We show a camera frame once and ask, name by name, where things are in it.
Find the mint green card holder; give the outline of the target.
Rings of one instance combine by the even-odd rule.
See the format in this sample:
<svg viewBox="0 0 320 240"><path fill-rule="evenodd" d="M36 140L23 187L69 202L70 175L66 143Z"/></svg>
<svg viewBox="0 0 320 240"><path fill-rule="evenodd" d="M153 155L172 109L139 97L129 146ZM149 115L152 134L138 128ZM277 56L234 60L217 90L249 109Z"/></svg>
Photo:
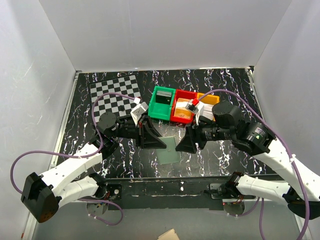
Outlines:
<svg viewBox="0 0 320 240"><path fill-rule="evenodd" d="M177 145L175 138L173 136L165 136L159 139L166 144L166 148L155 150L158 163L161 165L178 163L181 156L180 153L176 151Z"/></svg>

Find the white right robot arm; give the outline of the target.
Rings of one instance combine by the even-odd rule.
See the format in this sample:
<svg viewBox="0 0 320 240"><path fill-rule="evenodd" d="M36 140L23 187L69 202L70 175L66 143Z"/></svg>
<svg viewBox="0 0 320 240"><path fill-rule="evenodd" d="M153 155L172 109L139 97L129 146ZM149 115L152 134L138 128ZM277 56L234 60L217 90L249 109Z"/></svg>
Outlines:
<svg viewBox="0 0 320 240"><path fill-rule="evenodd" d="M203 116L205 104L197 99L184 102L194 114L185 126L185 135L176 151L195 154L208 141L230 140L235 148L260 160L275 171L283 182L273 182L234 172L229 180L207 191L217 199L255 196L286 205L301 218L320 216L320 177L296 157L288 156L278 137L260 122L245 121L239 107L222 101L212 106L210 117Z"/></svg>

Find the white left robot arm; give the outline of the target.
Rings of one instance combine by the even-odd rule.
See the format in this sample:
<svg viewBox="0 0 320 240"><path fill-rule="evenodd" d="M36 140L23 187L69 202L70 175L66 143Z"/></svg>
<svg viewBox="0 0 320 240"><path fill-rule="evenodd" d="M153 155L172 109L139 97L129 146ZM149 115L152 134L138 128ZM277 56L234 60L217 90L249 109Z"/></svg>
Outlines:
<svg viewBox="0 0 320 240"><path fill-rule="evenodd" d="M110 190L105 178L97 173L80 180L77 177L113 154L119 146L113 138L133 139L141 149L167 147L145 113L135 122L131 115L117 117L107 111L99 117L96 126L94 138L71 158L40 175L33 172L27 176L21 201L37 222L48 221L59 208L75 200L84 197L106 199Z"/></svg>

